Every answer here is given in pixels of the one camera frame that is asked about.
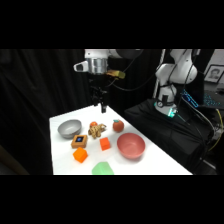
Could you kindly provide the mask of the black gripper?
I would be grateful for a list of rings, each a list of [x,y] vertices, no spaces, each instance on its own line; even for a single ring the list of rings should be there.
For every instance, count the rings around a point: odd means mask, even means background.
[[[100,101],[103,99],[103,95],[107,93],[106,90],[106,76],[99,74],[89,75],[89,84],[91,97],[94,101],[94,106],[98,106]],[[101,113],[106,113],[107,104],[104,100],[101,101]]]

